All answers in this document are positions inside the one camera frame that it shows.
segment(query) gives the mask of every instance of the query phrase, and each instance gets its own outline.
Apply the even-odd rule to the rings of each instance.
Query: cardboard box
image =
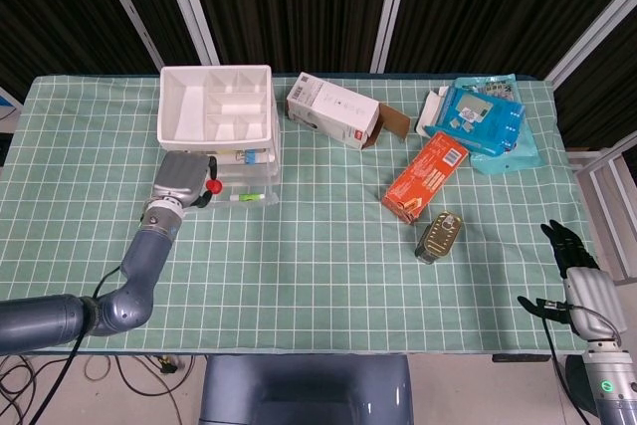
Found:
[[[402,139],[409,132],[409,116],[306,73],[299,75],[288,95],[286,114],[356,149],[374,144],[383,128]]]
[[[436,133],[389,187],[382,204],[412,224],[468,154],[451,136]]]

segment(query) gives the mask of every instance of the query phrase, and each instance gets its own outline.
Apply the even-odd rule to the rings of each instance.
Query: robot finger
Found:
[[[542,224],[540,227],[542,232],[550,241],[550,245],[553,248],[553,255],[555,257],[555,262],[559,267],[559,274],[563,279],[566,279],[566,270],[572,266],[572,263],[569,260],[569,255],[567,254],[565,244],[561,239],[561,235],[558,233],[558,231],[548,225]]]
[[[548,320],[553,320],[559,323],[569,323],[567,311],[557,311],[555,309],[540,308],[524,296],[518,296],[518,302],[523,308],[525,308],[525,311],[536,316],[537,318],[546,318]]]
[[[590,254],[588,254],[588,251],[586,251],[586,248],[579,236],[577,236],[571,229],[559,224],[557,221],[551,220],[550,224],[553,227],[553,230],[558,231],[559,235],[563,238],[566,250],[569,253],[569,267],[599,269],[595,260]]]

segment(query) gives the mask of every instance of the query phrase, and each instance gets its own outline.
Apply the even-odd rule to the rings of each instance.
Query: green object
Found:
[[[601,389],[606,393],[610,393],[615,389],[613,383],[610,380],[602,380],[600,385]]]
[[[231,194],[230,201],[259,201],[264,195],[260,193]]]
[[[274,78],[283,108],[293,78]],[[336,80],[418,116],[438,81]],[[358,151],[281,115],[281,202],[186,215],[144,327],[88,337],[92,352],[544,350],[517,295],[560,297],[539,229],[586,230],[549,82],[519,82],[547,166],[478,174],[465,161],[421,216],[457,212],[463,234],[427,266],[414,226],[379,198],[424,139],[383,131]],[[0,176],[0,300],[89,295],[137,228],[164,152],[158,78],[42,77]],[[109,278],[104,291],[121,277]],[[559,350],[581,350],[564,328]],[[57,350],[68,350],[59,347]]]

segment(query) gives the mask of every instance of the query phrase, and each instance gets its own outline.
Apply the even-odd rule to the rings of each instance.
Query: packaged item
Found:
[[[514,148],[524,114],[523,104],[451,87],[436,123],[425,130],[444,131],[473,152],[498,156]]]
[[[298,123],[364,149],[382,128],[405,139],[409,116],[351,90],[301,73],[287,98],[286,113]]]
[[[462,219],[454,213],[445,211],[440,213],[434,221],[427,226],[416,246],[416,258],[427,264],[433,264],[439,258],[447,256],[454,244]]]
[[[465,77],[454,81],[454,87],[478,94],[490,95],[501,99],[522,103],[518,82],[514,74],[495,77]],[[473,153],[471,165],[483,174],[499,174],[543,166],[544,162],[537,151],[529,122],[525,118],[516,145],[500,156]]]
[[[413,223],[468,154],[463,145],[437,132],[389,187],[382,204]]]

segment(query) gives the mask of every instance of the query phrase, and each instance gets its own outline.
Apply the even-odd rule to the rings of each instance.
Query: clear plastic container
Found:
[[[208,207],[279,201],[273,186],[281,183],[281,136],[270,67],[163,68],[157,138],[166,150],[217,158],[223,191]]]

